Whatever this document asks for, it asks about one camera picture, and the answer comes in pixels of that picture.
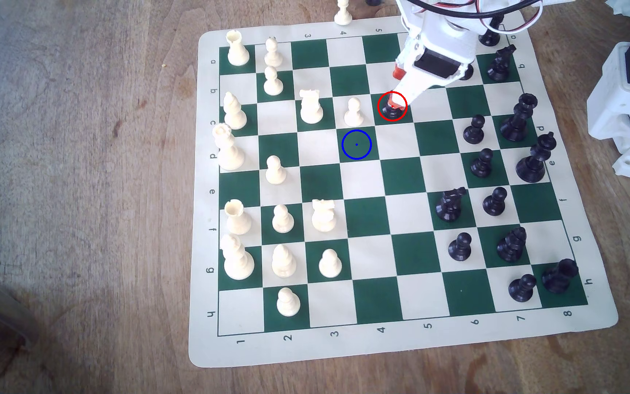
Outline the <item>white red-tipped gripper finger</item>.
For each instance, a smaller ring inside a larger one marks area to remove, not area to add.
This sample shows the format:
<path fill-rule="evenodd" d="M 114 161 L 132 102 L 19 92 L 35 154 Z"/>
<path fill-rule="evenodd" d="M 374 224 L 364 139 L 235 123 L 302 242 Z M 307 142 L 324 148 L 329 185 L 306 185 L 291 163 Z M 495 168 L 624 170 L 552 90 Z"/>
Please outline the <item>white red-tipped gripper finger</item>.
<path fill-rule="evenodd" d="M 405 40 L 405 44 L 396 58 L 396 65 L 393 70 L 394 78 L 403 78 L 413 63 L 422 54 L 422 46 L 419 40 L 409 35 Z"/>
<path fill-rule="evenodd" d="M 406 109 L 431 86 L 445 85 L 445 79 L 420 70 L 393 70 L 392 75 L 399 81 L 393 93 L 389 94 L 389 107 L 395 110 Z"/>

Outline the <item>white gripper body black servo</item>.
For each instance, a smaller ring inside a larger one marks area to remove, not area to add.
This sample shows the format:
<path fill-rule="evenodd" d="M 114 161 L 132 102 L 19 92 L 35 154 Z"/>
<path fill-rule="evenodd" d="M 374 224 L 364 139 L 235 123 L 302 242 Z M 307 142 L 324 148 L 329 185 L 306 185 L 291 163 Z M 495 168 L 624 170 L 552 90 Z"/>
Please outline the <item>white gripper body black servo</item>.
<path fill-rule="evenodd" d="M 442 15 L 415 13 L 414 36 L 422 46 L 414 70 L 445 79 L 444 86 L 473 76 L 476 45 L 471 31 Z"/>

